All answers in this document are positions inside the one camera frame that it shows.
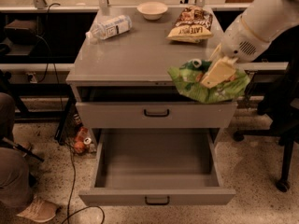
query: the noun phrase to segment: green chip bag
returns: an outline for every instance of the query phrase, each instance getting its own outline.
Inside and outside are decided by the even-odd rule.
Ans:
[[[201,85],[200,80],[211,64],[210,61],[192,59],[179,68],[170,67],[168,74],[175,83],[179,94],[203,104],[228,101],[244,94],[245,88],[249,84],[249,77],[238,69],[235,70],[234,77],[213,88]]]

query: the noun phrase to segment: speckled floor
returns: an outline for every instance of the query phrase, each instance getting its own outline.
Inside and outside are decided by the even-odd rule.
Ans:
[[[236,190],[235,197],[224,206],[105,206],[105,223],[169,223],[169,224],[296,224],[299,223],[299,153],[295,144],[290,170],[291,189],[278,191],[274,181],[280,177],[283,147],[275,137],[249,136],[237,143],[232,134],[237,128],[266,128],[268,117],[258,117],[254,109],[238,109],[231,125],[216,147],[218,166],[224,186]],[[63,223],[72,189],[74,170],[67,146],[54,141],[58,123],[19,123],[15,125],[16,141],[30,141],[34,153],[44,157],[40,163],[26,158],[37,177],[35,192],[58,203],[62,209],[49,223]],[[69,213],[85,207],[78,196],[90,185],[94,155],[76,156],[76,183]],[[89,208],[69,218],[72,224],[101,223],[102,212]],[[1,224],[33,223],[14,217],[0,206]]]

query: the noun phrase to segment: white bowl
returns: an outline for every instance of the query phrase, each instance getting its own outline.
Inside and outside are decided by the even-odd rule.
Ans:
[[[147,2],[138,5],[137,10],[147,20],[158,20],[168,10],[168,7],[164,3]]]

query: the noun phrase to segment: drawer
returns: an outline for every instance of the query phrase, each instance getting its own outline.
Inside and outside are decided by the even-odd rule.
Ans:
[[[206,129],[102,130],[86,205],[227,204]]]
[[[236,102],[81,103],[77,110],[87,128],[226,128]]]

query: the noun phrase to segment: pants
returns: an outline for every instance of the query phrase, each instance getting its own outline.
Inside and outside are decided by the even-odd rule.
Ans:
[[[0,135],[13,140],[15,116],[14,100],[0,92]],[[16,214],[32,202],[34,194],[29,186],[29,167],[21,153],[0,142],[0,202]]]

